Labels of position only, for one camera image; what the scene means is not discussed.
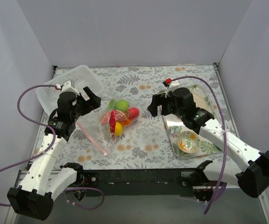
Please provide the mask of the green starfruit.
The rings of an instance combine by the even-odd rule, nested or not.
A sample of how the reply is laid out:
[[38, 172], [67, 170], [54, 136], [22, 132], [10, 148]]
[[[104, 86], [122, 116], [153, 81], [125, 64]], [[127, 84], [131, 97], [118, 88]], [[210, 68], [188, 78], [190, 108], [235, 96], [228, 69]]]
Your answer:
[[109, 110], [115, 110], [115, 105], [116, 105], [116, 100], [115, 99], [111, 99], [109, 104], [108, 104], [108, 109]]

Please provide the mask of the watermelon slice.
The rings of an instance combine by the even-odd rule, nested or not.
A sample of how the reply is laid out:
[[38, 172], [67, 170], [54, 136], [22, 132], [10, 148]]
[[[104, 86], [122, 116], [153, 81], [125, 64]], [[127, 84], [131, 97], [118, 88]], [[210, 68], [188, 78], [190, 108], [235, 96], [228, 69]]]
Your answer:
[[115, 123], [120, 122], [123, 125], [123, 121], [127, 120], [127, 116], [118, 110], [111, 110], [106, 112], [101, 119], [101, 125], [107, 125], [108, 131], [111, 135], [114, 135]]

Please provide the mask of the red apple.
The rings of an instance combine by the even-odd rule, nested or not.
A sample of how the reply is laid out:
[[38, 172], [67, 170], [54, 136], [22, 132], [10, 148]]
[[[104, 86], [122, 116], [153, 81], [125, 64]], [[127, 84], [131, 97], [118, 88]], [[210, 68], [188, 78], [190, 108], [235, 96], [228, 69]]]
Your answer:
[[139, 113], [139, 109], [136, 107], [129, 108], [127, 111], [127, 115], [130, 120], [138, 118]]

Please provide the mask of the green apple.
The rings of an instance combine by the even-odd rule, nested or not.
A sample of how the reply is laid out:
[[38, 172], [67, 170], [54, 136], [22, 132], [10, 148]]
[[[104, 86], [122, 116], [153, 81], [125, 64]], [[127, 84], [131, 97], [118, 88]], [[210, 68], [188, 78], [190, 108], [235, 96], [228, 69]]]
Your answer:
[[115, 109], [121, 112], [127, 112], [129, 109], [129, 103], [126, 100], [118, 100], [115, 103]]

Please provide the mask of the clear zip top bag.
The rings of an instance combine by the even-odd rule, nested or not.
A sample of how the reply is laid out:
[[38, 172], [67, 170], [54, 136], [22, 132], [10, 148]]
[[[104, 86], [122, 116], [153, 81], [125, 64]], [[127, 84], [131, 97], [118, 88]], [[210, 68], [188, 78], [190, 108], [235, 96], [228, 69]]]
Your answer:
[[[102, 155], [107, 156], [110, 152], [112, 146], [120, 140], [125, 130], [131, 125], [135, 124], [137, 119], [133, 119], [129, 126], [124, 126], [124, 132], [122, 136], [115, 137], [111, 135], [108, 131], [107, 125], [101, 125], [101, 119], [106, 112], [111, 110], [108, 109], [108, 104], [105, 105], [105, 108], [100, 110], [99, 112], [94, 112], [92, 115], [85, 115], [80, 120], [76, 122], [77, 126], [80, 128], [84, 136], [96, 147]], [[129, 108], [136, 107], [129, 103]]]

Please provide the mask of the yellow lemon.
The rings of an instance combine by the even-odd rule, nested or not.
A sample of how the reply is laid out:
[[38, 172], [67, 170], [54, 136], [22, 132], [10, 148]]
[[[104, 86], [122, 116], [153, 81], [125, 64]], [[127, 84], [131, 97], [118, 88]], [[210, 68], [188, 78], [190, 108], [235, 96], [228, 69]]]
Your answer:
[[120, 137], [120, 136], [122, 136], [123, 132], [124, 132], [124, 127], [123, 127], [123, 125], [122, 125], [120, 122], [116, 122], [116, 123], [115, 123], [115, 131], [114, 131], [114, 135], [115, 135], [116, 137]]

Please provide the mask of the orange fruit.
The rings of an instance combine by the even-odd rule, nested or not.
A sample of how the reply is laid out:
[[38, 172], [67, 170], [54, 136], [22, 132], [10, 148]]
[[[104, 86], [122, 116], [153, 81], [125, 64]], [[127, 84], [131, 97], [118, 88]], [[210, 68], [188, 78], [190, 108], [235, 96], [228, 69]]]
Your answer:
[[123, 121], [123, 126], [129, 126], [131, 124], [131, 120], [127, 119], [125, 121]]

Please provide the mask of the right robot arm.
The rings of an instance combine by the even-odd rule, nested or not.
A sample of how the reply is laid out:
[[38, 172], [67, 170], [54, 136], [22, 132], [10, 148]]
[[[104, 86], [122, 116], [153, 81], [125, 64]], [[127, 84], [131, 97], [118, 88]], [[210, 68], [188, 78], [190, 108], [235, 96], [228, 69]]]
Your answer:
[[225, 170], [223, 175], [220, 175], [220, 172], [214, 169], [213, 161], [207, 160], [186, 178], [188, 182], [205, 186], [220, 178], [223, 183], [239, 186], [252, 198], [257, 198], [269, 187], [269, 151], [263, 153], [232, 133], [225, 132], [213, 114], [197, 107], [192, 93], [187, 88], [177, 88], [169, 93], [153, 95], [148, 111], [154, 117], [158, 114], [158, 106], [161, 106], [163, 116], [169, 114], [177, 116], [186, 128], [212, 142], [240, 169]]

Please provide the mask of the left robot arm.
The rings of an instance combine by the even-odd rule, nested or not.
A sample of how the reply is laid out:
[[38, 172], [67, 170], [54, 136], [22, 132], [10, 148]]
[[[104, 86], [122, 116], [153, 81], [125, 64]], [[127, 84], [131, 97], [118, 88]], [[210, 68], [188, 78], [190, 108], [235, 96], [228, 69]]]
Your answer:
[[83, 184], [83, 166], [78, 163], [67, 163], [57, 176], [49, 179], [60, 152], [76, 128], [76, 121], [101, 105], [101, 99], [89, 87], [83, 90], [87, 98], [75, 90], [61, 90], [57, 108], [48, 118], [41, 150], [22, 181], [7, 193], [15, 213], [44, 221], [50, 215], [55, 199], [68, 186]]

